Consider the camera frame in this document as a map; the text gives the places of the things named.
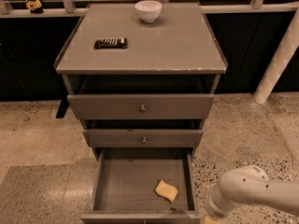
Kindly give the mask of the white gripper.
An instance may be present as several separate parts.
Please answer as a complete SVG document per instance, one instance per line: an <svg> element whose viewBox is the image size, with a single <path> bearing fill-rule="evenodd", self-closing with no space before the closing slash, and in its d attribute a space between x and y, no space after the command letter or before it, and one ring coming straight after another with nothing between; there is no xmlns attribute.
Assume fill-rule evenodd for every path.
<svg viewBox="0 0 299 224"><path fill-rule="evenodd" d="M220 224L217 218L228 217L234 212L237 205L221 193L217 184L213 184L204 198L204 207L209 216L202 218L202 224Z"/></svg>

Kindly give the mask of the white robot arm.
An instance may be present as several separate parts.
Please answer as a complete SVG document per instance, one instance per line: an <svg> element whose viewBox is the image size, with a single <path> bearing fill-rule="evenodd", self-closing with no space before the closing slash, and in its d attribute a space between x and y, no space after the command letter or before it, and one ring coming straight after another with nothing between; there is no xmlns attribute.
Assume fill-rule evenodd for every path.
<svg viewBox="0 0 299 224"><path fill-rule="evenodd" d="M206 212L217 219L228 217L242 204L268 206L299 215L299 182L270 180L255 165L229 170L219 176L205 197Z"/></svg>

